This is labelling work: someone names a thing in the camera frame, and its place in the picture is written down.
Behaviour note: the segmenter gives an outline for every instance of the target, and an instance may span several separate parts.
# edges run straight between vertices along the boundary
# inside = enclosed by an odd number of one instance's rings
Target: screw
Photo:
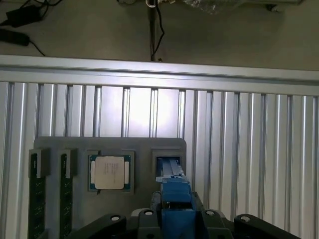
[[[215,215],[215,213],[214,213],[213,211],[206,211],[206,214],[207,214],[207,215],[210,215],[210,216]]]
[[[249,217],[246,217],[246,216],[243,216],[240,218],[241,220],[245,221],[245,222],[249,222],[250,221],[250,218]]]
[[[119,216],[112,216],[112,217],[111,217],[111,220],[112,220],[112,221],[117,221],[118,219],[120,219]]]
[[[145,212],[145,215],[147,215],[147,216],[153,215],[153,212],[152,212],[152,211],[146,211],[146,212]]]

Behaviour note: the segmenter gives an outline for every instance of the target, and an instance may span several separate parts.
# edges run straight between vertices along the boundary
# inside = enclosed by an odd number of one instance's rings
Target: plastic bag
[[[246,0],[183,0],[183,2],[209,14],[217,14],[221,11],[233,10]]]

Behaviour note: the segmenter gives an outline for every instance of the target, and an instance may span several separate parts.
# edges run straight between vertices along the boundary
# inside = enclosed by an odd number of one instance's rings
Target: gray wall
[[[0,3],[0,20],[17,3]],[[319,70],[319,1],[285,13],[246,5],[211,16],[184,4],[161,7],[166,35],[164,62]],[[48,56],[149,60],[149,26],[143,0],[65,0],[43,22],[17,29]],[[33,46],[0,43],[0,54],[34,55]]]

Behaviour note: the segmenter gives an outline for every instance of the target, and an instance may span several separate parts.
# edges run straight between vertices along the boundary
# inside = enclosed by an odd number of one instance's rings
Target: power adapter
[[[8,11],[6,13],[6,16],[7,20],[1,23],[0,26],[10,25],[12,27],[19,27],[42,20],[40,7],[37,7],[35,5]]]
[[[0,29],[0,41],[28,46],[30,43],[30,37],[24,33]]]

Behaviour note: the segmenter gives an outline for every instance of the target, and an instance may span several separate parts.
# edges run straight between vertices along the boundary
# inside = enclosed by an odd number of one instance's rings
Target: gray fixture plate
[[[74,229],[83,227],[108,213],[129,216],[139,208],[149,208],[152,193],[160,189],[154,175],[154,154],[180,156],[186,172],[186,143],[181,138],[113,138],[113,137],[39,137],[34,149],[50,148],[50,175],[46,178],[46,227],[49,238],[55,239],[59,232],[60,158],[62,149],[77,149],[77,175],[73,178]],[[101,155],[119,155],[133,151],[134,193],[102,190],[88,191],[89,163],[87,151],[100,151]]]

